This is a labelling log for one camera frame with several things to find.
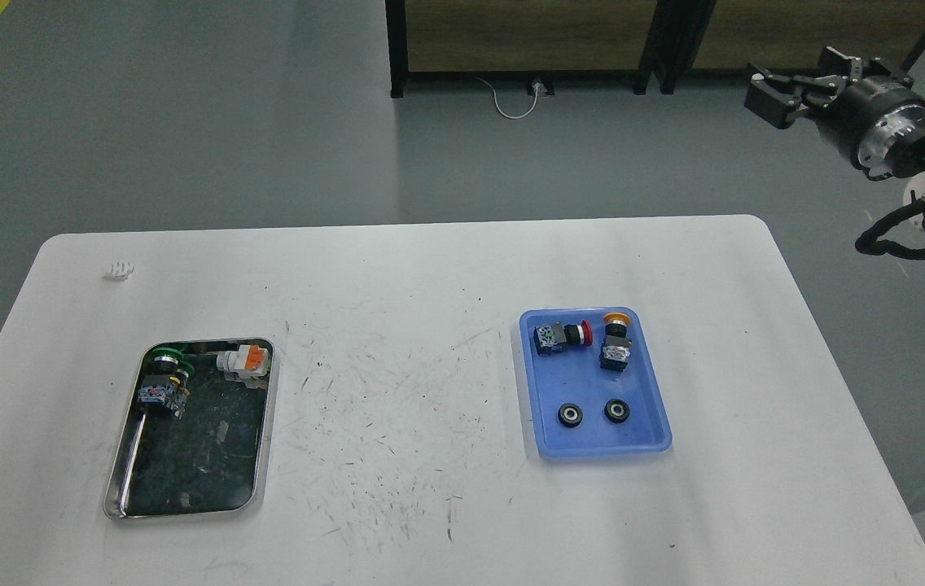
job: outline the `black cable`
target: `black cable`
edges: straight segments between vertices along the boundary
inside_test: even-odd
[[[886,181],[886,179],[893,177],[893,173],[887,171],[886,173],[880,173],[879,175],[872,175],[871,169],[866,168],[864,170],[864,177],[865,179],[868,179],[868,181]]]
[[[861,237],[854,242],[854,248],[863,255],[892,255],[898,259],[925,260],[925,248],[908,248],[892,240],[879,240],[888,231],[893,230],[897,224],[912,219],[922,212],[925,212],[925,198],[916,199],[903,208],[896,208],[875,222],[868,230],[864,230],[864,234],[861,234]]]

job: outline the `black rubber wheel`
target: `black rubber wheel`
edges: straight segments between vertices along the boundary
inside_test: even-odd
[[[603,406],[603,414],[607,415],[607,419],[612,420],[614,423],[625,422],[626,419],[629,419],[629,404],[620,400],[620,398],[612,398],[607,402],[607,405]]]
[[[556,418],[564,427],[575,427],[582,423],[582,408],[573,403],[560,405],[556,411]]]

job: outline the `metal tray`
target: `metal tray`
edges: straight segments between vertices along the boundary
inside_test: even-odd
[[[270,352],[266,389],[226,381],[216,352],[242,344]],[[182,418],[139,407],[136,389],[155,348],[186,349],[195,374]],[[104,498],[112,519],[225,513],[258,501],[266,472],[277,387],[277,357],[264,339],[164,343],[149,348],[129,393],[126,422]]]

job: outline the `scratch mark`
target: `scratch mark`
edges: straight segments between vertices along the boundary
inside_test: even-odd
[[[908,271],[905,270],[905,264],[901,263],[900,260],[896,260],[896,259],[894,260],[897,262],[897,266],[901,267],[901,272],[905,274],[905,277],[912,278],[912,275],[909,275]]]
[[[479,336],[484,336],[484,334],[488,334],[488,332],[491,330],[495,330],[495,329],[493,327],[489,327],[486,330],[478,331],[478,333],[473,334],[473,336],[470,336],[469,338],[466,338],[466,340],[463,340],[462,342],[459,342],[458,344],[455,344],[454,346],[452,346],[452,349],[454,350],[455,348],[459,348],[459,346],[469,344],[470,342],[473,342]]]

